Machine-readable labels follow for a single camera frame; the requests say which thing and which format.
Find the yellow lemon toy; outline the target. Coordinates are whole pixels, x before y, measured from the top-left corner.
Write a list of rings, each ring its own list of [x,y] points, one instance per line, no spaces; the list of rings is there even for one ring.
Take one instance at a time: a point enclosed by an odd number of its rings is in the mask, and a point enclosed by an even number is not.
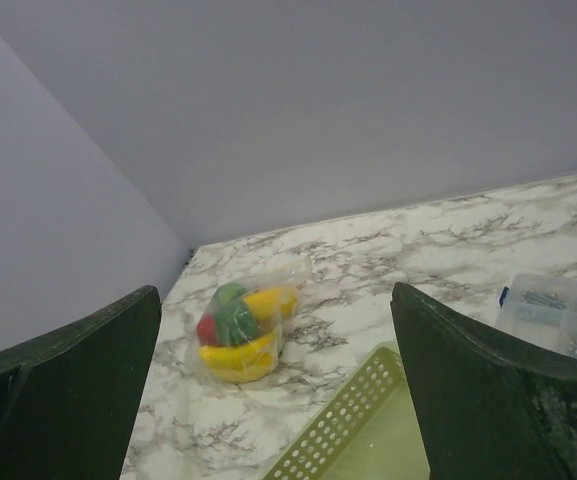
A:
[[[298,296],[294,287],[280,286],[247,294],[243,302],[255,320],[272,322],[292,318],[297,310]]]

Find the green watermelon toy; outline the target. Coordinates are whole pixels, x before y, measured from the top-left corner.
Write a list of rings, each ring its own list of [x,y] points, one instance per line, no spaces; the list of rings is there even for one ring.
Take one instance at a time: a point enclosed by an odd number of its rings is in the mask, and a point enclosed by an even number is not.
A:
[[[242,299],[220,307],[214,318],[222,347],[246,344],[259,335],[259,326]]]

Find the red bell pepper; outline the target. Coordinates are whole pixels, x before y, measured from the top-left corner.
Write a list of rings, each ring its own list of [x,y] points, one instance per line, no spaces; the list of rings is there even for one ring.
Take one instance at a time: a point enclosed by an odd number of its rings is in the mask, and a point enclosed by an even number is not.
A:
[[[204,314],[195,327],[198,342],[201,346],[218,346],[218,335],[214,316]]]

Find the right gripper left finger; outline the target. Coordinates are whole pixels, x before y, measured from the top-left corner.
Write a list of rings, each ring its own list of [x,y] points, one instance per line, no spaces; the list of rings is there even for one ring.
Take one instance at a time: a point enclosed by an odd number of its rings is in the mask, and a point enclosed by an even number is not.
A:
[[[143,286],[0,351],[0,479],[117,479],[161,323]]]

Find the clear zip top bag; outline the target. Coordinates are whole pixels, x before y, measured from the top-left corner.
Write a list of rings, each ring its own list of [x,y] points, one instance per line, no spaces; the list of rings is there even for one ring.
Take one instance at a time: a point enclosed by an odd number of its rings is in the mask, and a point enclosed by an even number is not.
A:
[[[233,384],[272,373],[311,274],[312,261],[302,258],[218,286],[195,324],[188,368]]]

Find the green bell pepper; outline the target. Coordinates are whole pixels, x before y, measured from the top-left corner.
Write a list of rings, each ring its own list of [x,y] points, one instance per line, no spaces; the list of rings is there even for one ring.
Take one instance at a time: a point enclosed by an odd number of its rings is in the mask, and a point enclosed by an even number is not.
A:
[[[225,306],[238,300],[248,292],[245,286],[237,283],[227,283],[221,285],[215,292],[213,298],[219,307]]]

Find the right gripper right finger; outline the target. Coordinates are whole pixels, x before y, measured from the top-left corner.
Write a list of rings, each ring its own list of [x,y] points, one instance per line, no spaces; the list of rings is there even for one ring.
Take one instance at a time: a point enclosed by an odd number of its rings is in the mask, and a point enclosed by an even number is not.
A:
[[[433,479],[577,479],[577,359],[410,284],[391,312]]]

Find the yellow banana bunch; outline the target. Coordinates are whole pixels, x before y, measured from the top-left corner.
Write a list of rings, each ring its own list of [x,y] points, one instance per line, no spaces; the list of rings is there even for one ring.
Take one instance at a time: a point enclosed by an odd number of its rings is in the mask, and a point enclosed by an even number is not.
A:
[[[279,362],[281,337],[275,332],[236,347],[201,346],[199,358],[210,374],[231,383],[256,381]]]

